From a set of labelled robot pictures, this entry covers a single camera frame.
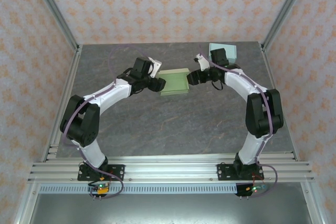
wallpaper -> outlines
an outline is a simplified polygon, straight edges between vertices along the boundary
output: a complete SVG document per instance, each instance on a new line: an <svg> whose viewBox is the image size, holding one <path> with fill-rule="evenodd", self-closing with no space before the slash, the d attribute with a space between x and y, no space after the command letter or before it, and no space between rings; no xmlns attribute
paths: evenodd
<svg viewBox="0 0 336 224"><path fill-rule="evenodd" d="M42 157L72 56L43 0L0 0L0 223Z"/></svg>
<svg viewBox="0 0 336 224"><path fill-rule="evenodd" d="M260 41L285 0L56 0L80 44Z"/></svg>
<svg viewBox="0 0 336 224"><path fill-rule="evenodd" d="M300 158L336 220L336 0L297 0L267 55Z"/></svg>

patterned wall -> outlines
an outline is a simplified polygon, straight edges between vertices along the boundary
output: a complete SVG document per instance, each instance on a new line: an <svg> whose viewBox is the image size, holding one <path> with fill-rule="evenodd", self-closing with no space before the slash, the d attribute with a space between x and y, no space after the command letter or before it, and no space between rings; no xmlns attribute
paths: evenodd
<svg viewBox="0 0 336 224"><path fill-rule="evenodd" d="M42 157L72 55L43 0L0 0L0 223Z"/></svg>
<svg viewBox="0 0 336 224"><path fill-rule="evenodd" d="M297 0L268 51L300 158L336 220L336 0Z"/></svg>
<svg viewBox="0 0 336 224"><path fill-rule="evenodd" d="M80 44L263 41L285 0L56 0Z"/></svg>

black mounting plate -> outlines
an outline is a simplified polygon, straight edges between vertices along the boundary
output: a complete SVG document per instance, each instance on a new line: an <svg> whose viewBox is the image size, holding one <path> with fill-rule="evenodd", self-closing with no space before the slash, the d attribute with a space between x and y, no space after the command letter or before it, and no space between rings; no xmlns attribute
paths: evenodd
<svg viewBox="0 0 336 224"><path fill-rule="evenodd" d="M258 175L264 179L264 171L262 167L254 165L249 165L249 169L242 172L240 175L237 174L233 164L221 163L217 165L217 176L218 180L253 180L253 174Z"/></svg>
<svg viewBox="0 0 336 224"><path fill-rule="evenodd" d="M125 175L125 165L107 165L107 172L111 173L121 180L124 180L124 175ZM79 165L79 172L78 172L78 181L97 181L100 180L101 178L101 173L96 172L93 170L90 166L82 163ZM105 180L112 180L112 181L117 181L115 178L110 178L109 176L104 175Z"/></svg>

light green box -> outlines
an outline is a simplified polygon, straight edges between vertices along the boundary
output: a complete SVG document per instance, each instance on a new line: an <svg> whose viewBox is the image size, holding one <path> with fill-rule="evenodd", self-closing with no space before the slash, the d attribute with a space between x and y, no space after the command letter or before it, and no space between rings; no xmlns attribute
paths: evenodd
<svg viewBox="0 0 336 224"><path fill-rule="evenodd" d="M190 71L187 68L162 70L157 73L156 77L166 81L164 89L160 92L160 95L189 93L189 84L187 80L187 75L189 73Z"/></svg>

gray marble tabletop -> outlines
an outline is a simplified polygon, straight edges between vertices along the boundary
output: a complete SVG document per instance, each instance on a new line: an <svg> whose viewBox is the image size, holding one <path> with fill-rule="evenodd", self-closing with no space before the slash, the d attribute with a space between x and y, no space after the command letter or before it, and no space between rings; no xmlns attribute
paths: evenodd
<svg viewBox="0 0 336 224"><path fill-rule="evenodd" d="M219 42L237 46L237 61L245 74L264 87L270 78L257 42ZM200 43L208 52L209 43ZM161 61L161 70L199 68L198 43L132 44L142 54ZM84 45L72 94L91 94L133 66L141 53L118 45ZM100 118L98 143L107 156L236 153L243 146L245 101L231 88L215 90L211 83L190 86L188 94L161 97L144 90L118 102ZM265 151L292 151L286 126ZM60 143L57 157L78 157L75 148Z"/></svg>

